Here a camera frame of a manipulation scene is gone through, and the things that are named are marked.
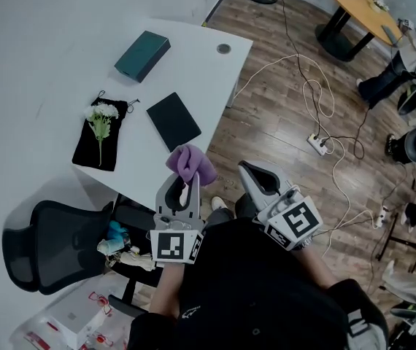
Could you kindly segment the black office chair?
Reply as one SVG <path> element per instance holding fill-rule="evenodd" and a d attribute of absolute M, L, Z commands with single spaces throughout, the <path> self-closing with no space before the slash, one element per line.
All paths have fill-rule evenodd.
<path fill-rule="evenodd" d="M 123 195 L 100 211 L 76 209 L 55 201 L 41 201 L 31 212 L 28 227 L 5 229 L 1 237 L 7 274 L 27 292 L 51 295 L 79 281 L 108 271 L 128 278 L 123 294 L 107 293 L 112 308 L 137 317 L 146 313 L 134 302 L 138 283 L 156 287 L 161 268 L 145 271 L 123 262 L 109 262 L 98 251 L 111 221 L 129 231 L 142 254 L 150 252 L 149 232 L 154 212 Z"/>

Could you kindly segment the person's dark trousers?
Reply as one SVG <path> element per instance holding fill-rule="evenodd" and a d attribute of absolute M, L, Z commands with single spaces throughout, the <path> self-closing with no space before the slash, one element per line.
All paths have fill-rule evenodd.
<path fill-rule="evenodd" d="M 253 222 L 257 214 L 257 208 L 251 197 L 245 193 L 234 206 L 234 211 L 227 209 L 218 209 L 212 211 L 208 216 L 204 231 L 240 231 L 254 232 L 259 231 L 260 226 Z"/>

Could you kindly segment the person's black shirt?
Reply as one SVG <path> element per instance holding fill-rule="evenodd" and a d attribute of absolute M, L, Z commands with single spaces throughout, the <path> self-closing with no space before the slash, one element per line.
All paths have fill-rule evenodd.
<path fill-rule="evenodd" d="M 127 350 L 387 350 L 382 312 L 354 279 L 322 289 L 261 230 L 211 231 L 184 265 L 177 319 L 147 312 Z"/>

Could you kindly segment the white artificial flower bouquet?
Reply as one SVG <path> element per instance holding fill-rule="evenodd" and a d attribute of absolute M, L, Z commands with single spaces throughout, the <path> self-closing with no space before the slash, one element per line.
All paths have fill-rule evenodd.
<path fill-rule="evenodd" d="M 104 102 L 91 105 L 85 110 L 85 119 L 99 145 L 99 166 L 102 164 L 102 142 L 110 135 L 111 122 L 118 118 L 118 109 Z"/>

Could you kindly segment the dark teal box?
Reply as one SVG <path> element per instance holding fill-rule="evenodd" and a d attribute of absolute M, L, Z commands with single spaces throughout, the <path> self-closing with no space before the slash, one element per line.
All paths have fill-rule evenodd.
<path fill-rule="evenodd" d="M 170 48 L 165 36 L 144 31 L 119 58 L 115 68 L 122 75 L 141 83 Z"/>

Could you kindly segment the beige folded umbrella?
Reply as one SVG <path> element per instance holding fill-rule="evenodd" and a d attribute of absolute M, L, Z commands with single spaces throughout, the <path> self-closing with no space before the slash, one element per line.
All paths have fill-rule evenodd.
<path fill-rule="evenodd" d="M 107 257 L 107 264 L 110 268 L 117 263 L 140 267 L 145 271 L 153 271 L 156 269 L 156 263 L 150 254 L 141 255 L 133 252 L 117 252 Z"/>

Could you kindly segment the white cardboard box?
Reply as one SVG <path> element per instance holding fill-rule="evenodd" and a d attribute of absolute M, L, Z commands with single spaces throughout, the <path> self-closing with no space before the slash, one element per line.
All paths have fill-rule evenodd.
<path fill-rule="evenodd" d="M 73 350 L 85 344 L 107 318 L 107 299 L 96 292 L 72 292 L 46 311 L 48 321 L 58 329 Z"/>

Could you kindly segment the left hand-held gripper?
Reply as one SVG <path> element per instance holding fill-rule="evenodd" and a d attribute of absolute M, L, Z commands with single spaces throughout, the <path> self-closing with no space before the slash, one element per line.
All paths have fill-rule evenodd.
<path fill-rule="evenodd" d="M 194 264 L 204 239 L 200 217 L 200 178 L 196 172 L 188 183 L 185 205 L 180 202 L 185 182 L 172 174 L 155 198 L 155 229 L 150 231 L 151 255 L 158 263 Z"/>

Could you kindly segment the white power strip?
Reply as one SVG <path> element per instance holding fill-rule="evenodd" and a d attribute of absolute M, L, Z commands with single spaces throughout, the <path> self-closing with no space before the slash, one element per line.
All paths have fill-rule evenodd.
<path fill-rule="evenodd" d="M 373 218 L 373 228 L 378 229 L 383 226 L 383 224 L 386 222 L 386 219 L 388 217 L 388 208 L 386 206 L 381 206 L 380 211 L 377 215 Z"/>
<path fill-rule="evenodd" d="M 317 135 L 311 133 L 307 138 L 307 142 L 320 156 L 324 156 L 328 153 L 324 138 L 319 138 Z"/>

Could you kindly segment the black notebook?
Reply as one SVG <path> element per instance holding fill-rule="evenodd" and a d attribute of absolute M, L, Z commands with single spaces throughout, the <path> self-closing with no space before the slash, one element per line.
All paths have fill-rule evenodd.
<path fill-rule="evenodd" d="M 147 114 L 170 152 L 201 135 L 200 127 L 176 93 L 151 106 Z"/>

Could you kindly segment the purple cloth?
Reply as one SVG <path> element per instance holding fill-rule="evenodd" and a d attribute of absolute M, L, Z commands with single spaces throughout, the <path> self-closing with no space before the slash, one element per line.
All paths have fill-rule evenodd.
<path fill-rule="evenodd" d="M 217 172 L 209 158 L 196 146 L 184 144 L 178 146 L 166 161 L 166 167 L 178 174 L 184 183 L 199 175 L 199 184 L 205 187 L 217 178 Z"/>

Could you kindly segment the clear plastic bag red print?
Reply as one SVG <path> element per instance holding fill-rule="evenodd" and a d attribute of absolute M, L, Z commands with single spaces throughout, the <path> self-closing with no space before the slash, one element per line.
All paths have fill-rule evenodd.
<path fill-rule="evenodd" d="M 79 350 L 125 350 L 130 318 L 114 309 L 103 295 L 92 292 L 88 298 L 99 311 Z"/>

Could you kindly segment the grey tablet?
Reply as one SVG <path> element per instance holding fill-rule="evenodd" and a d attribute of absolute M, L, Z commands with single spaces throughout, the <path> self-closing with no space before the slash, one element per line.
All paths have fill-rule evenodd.
<path fill-rule="evenodd" d="M 392 32 L 392 30 L 385 25 L 381 25 L 382 30 L 386 33 L 387 37 L 390 40 L 391 46 L 396 47 L 398 44 L 398 39 L 396 38 L 395 34 Z"/>

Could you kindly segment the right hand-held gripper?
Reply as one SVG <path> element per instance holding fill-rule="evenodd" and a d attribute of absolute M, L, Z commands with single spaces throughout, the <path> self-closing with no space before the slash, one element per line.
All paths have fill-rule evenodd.
<path fill-rule="evenodd" d="M 297 185 L 289 188 L 288 177 L 274 163 L 242 160 L 238 169 L 245 192 L 260 211 L 254 220 L 264 233 L 286 251 L 306 246 L 323 224 L 311 197 L 304 197 Z"/>

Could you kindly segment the person's right forearm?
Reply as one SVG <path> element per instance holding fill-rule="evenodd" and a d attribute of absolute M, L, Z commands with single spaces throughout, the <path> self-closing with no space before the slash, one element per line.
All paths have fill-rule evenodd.
<path fill-rule="evenodd" d="M 320 288 L 329 289 L 339 282 L 313 245 L 310 244 L 303 249 L 291 250 L 290 253 L 298 260 L 311 280 Z"/>

